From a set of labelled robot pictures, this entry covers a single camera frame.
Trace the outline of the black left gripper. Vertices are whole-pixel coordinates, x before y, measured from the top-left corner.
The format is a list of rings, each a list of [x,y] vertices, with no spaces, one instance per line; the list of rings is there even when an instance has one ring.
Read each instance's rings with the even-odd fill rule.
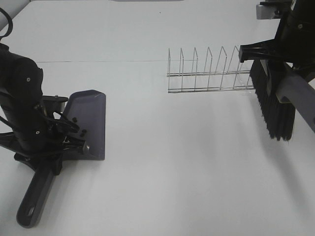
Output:
[[[46,161],[53,174],[57,176],[61,172],[64,161],[81,160],[89,153],[86,137],[87,134],[83,138],[67,135],[60,144],[50,143],[46,149],[33,153],[29,157],[16,153],[14,159],[34,171],[43,161]]]

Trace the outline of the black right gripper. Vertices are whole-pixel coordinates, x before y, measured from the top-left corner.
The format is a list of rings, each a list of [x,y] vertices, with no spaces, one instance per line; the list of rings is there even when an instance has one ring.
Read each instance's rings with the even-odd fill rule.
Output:
[[[300,74],[314,73],[315,39],[313,37],[274,38],[240,46],[240,62],[256,59],[289,62]]]

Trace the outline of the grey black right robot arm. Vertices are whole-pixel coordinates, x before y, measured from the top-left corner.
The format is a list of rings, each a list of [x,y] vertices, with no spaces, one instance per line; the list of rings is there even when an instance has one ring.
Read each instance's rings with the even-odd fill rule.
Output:
[[[315,2],[263,0],[256,5],[258,20],[279,19],[273,39],[241,45],[239,60],[289,62],[299,71],[315,68]]]

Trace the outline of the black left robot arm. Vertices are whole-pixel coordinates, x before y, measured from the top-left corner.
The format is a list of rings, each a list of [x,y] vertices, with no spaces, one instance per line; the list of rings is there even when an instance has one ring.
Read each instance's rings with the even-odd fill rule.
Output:
[[[42,82],[43,70],[32,59],[0,45],[0,120],[12,129],[0,135],[0,145],[33,170],[48,163],[58,172],[65,154],[89,151],[74,137],[78,124],[65,114],[70,99],[44,95]]]

